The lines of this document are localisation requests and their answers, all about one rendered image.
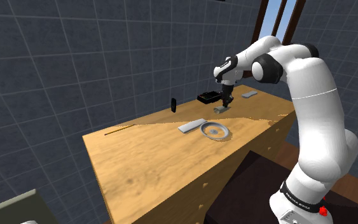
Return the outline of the brown framed window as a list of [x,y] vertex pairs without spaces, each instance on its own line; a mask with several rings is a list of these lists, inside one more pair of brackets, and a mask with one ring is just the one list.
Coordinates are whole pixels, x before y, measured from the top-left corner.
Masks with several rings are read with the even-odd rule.
[[268,0],[259,38],[274,35],[283,41],[297,0]]

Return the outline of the black open box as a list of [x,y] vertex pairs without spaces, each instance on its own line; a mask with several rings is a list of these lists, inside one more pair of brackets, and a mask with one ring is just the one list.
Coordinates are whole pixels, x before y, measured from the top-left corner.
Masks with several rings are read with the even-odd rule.
[[221,100],[221,93],[216,91],[204,92],[197,96],[197,100],[204,104],[217,102]]

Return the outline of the wooden chest of drawers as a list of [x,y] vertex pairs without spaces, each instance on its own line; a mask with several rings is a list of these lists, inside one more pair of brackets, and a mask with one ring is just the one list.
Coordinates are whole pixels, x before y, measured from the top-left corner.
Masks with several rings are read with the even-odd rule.
[[[84,136],[112,224],[202,224],[205,214],[249,151],[274,158],[296,117],[291,101],[249,87],[233,90],[230,108],[194,100]],[[205,137],[197,120],[217,122],[230,134]],[[133,127],[104,135],[118,128]]]

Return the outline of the dark robot stand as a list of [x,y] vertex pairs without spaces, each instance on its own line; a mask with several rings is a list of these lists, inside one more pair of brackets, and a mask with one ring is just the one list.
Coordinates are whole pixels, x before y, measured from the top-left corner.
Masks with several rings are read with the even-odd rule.
[[[250,151],[218,195],[204,224],[279,224],[269,199],[289,169]],[[358,224],[358,204],[333,191],[326,195],[326,207],[334,224]]]

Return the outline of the grey green cabinet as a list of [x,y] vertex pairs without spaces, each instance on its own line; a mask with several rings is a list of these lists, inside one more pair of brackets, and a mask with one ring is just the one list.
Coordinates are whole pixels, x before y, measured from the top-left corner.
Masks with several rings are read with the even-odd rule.
[[0,224],[59,224],[36,189],[0,203]]

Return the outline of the grey round plate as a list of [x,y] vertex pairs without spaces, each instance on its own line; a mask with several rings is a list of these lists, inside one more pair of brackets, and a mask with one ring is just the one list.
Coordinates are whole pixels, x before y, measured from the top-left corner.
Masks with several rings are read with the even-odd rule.
[[201,133],[209,139],[221,140],[229,136],[230,131],[221,123],[205,122],[200,126]]

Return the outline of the yellow pencil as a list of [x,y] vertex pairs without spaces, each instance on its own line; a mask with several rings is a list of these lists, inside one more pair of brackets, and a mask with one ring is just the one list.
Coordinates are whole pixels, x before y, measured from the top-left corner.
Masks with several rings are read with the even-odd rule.
[[115,133],[115,132],[118,132],[118,131],[121,131],[121,130],[127,129],[127,128],[129,128],[129,127],[133,127],[134,125],[135,125],[135,124],[132,124],[132,125],[127,125],[126,127],[118,128],[118,129],[113,130],[113,131],[111,131],[111,132],[105,133],[104,135],[106,136],[106,135],[109,135],[109,134],[112,134],[112,133]]

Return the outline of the grey flat tablet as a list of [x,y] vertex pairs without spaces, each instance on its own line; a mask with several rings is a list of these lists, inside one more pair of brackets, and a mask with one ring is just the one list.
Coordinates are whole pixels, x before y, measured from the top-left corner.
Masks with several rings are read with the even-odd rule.
[[207,121],[203,118],[201,119],[197,119],[197,120],[194,120],[194,121],[191,121],[191,122],[188,122],[180,127],[178,127],[178,129],[183,133],[187,133],[193,129],[196,129],[198,128],[199,126],[201,126],[203,123],[206,123]]

